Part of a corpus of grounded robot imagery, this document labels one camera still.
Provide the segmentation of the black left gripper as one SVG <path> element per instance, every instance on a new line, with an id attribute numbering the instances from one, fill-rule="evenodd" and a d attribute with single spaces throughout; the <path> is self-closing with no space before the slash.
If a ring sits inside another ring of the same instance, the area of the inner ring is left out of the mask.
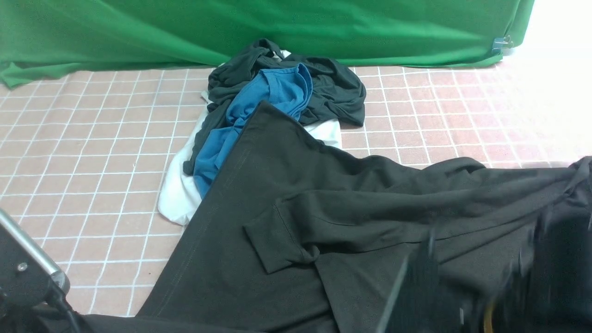
<path id="1" fill-rule="evenodd" d="M 61 333 L 70 327 L 69 314 L 63 299 L 37 297 L 19 304 L 1 297 L 2 333 Z"/>

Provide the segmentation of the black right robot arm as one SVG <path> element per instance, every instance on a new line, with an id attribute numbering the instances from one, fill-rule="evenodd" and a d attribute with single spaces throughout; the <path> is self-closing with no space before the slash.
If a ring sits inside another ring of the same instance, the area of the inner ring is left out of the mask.
<path id="1" fill-rule="evenodd" d="M 513 267 L 484 308 L 482 333 L 591 331 L 591 213 L 583 206 L 544 211 L 529 240 L 531 263 Z"/>

